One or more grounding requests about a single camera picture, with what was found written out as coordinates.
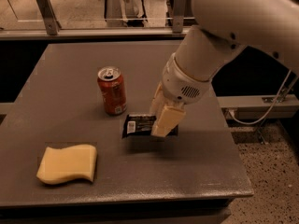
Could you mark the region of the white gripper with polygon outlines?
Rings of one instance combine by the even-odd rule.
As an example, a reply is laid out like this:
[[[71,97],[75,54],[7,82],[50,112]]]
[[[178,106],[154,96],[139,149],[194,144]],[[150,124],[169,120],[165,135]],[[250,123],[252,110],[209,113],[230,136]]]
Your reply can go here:
[[[151,135],[166,137],[185,118],[184,109],[164,105],[164,96],[185,105],[198,102],[209,90],[209,82],[200,82],[188,77],[177,65],[175,54],[172,54],[162,72],[162,83],[158,84],[151,101],[149,112],[158,116]]]

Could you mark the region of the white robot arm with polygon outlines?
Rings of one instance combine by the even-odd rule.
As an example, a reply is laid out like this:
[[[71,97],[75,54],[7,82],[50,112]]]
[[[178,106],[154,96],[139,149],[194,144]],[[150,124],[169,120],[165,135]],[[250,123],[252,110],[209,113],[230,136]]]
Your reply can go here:
[[[149,112],[153,136],[165,137],[199,101],[212,78],[246,47],[299,71],[298,0],[192,0],[197,23],[164,67]]]

